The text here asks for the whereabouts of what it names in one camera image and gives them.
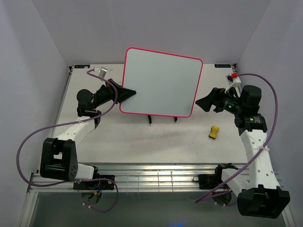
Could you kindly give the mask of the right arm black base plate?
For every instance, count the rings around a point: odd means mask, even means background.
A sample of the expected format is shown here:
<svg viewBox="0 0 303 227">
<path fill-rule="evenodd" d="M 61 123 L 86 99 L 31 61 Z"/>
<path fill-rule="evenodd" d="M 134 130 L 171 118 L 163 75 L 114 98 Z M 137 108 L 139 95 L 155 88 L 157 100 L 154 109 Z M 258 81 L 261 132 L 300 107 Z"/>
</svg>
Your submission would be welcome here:
<svg viewBox="0 0 303 227">
<path fill-rule="evenodd" d="M 199 189 L 213 189 L 222 183 L 215 174 L 199 174 L 193 177 L 193 182 L 198 183 Z"/>
</svg>

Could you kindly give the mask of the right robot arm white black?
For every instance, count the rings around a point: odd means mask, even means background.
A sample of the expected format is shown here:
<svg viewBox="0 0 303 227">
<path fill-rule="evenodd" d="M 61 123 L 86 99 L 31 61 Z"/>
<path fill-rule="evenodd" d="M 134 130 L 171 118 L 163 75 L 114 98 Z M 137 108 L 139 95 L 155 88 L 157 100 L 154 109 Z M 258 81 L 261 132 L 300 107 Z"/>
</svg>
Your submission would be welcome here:
<svg viewBox="0 0 303 227">
<path fill-rule="evenodd" d="M 224 110 L 235 116 L 235 126 L 244 145 L 248 162 L 241 169 L 222 167 L 214 175 L 215 189 L 229 186 L 237 197 L 238 211 L 243 216 L 276 219 L 290 202 L 288 191 L 281 189 L 270 161 L 267 144 L 270 135 L 264 117 L 258 113 L 261 89 L 246 85 L 240 96 L 235 88 L 213 88 L 196 101 L 205 112 Z"/>
</svg>

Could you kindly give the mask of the yellow bone-shaped eraser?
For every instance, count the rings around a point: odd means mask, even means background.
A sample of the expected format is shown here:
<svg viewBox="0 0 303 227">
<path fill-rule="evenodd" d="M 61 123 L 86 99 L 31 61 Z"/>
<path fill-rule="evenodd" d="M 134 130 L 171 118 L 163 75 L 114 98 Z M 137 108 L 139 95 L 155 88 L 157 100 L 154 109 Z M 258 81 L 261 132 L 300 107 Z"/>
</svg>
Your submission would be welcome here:
<svg viewBox="0 0 303 227">
<path fill-rule="evenodd" d="M 208 137 L 211 139 L 216 139 L 220 128 L 218 126 L 213 125 L 210 129 Z"/>
</svg>

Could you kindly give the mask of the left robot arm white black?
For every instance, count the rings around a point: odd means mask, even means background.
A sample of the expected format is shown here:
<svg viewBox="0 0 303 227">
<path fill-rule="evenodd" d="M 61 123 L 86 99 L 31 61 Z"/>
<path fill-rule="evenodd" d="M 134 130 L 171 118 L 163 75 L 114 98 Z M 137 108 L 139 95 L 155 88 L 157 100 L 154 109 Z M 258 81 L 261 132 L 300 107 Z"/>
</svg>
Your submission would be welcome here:
<svg viewBox="0 0 303 227">
<path fill-rule="evenodd" d="M 77 93 L 77 121 L 64 133 L 43 142 L 40 175 L 44 178 L 72 182 L 84 180 L 90 188 L 100 185 L 97 169 L 78 163 L 77 146 L 100 124 L 102 112 L 97 108 L 109 101 L 121 103 L 136 95 L 136 91 L 124 88 L 109 79 L 95 93 L 82 89 Z"/>
</svg>

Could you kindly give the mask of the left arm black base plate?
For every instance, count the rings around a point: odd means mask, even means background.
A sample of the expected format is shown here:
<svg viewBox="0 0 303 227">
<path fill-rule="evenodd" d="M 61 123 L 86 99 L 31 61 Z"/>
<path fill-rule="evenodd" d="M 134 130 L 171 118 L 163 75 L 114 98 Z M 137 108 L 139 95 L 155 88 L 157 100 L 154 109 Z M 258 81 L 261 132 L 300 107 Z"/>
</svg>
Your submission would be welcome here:
<svg viewBox="0 0 303 227">
<path fill-rule="evenodd" d="M 105 181 L 97 180 L 97 181 L 77 181 L 73 184 L 74 190 L 100 190 L 103 188 L 104 190 L 113 190 L 114 185 L 110 181 L 115 180 L 115 175 L 99 175 L 94 176 L 94 179 L 107 179 Z"/>
</svg>

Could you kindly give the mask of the pink framed whiteboard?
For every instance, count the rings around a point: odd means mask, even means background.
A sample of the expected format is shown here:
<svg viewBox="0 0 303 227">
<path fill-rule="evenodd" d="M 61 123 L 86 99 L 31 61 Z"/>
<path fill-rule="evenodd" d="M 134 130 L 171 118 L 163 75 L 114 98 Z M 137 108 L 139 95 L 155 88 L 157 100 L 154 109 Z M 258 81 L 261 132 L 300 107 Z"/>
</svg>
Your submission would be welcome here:
<svg viewBox="0 0 303 227">
<path fill-rule="evenodd" d="M 125 114 L 188 118 L 193 112 L 203 69 L 200 58 L 130 47 L 122 86 L 136 95 L 122 102 Z"/>
</svg>

